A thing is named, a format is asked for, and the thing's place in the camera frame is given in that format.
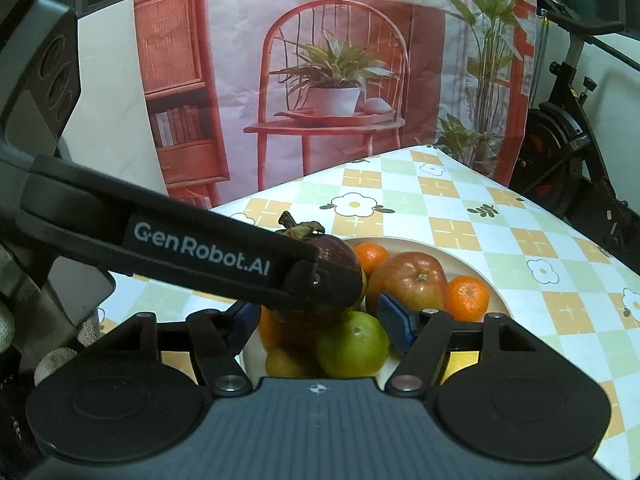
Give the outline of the gloved left hand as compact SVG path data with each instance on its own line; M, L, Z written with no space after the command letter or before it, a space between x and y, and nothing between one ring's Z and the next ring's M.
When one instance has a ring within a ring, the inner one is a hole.
M52 373L77 356L79 352L97 342L101 336L101 322L104 310L97 308L80 326L79 332L62 347L50 350L34 366L23 368L26 372L34 372L36 386ZM15 334L14 317L9 309L1 305L1 381L15 376L20 369L21 352L13 344Z

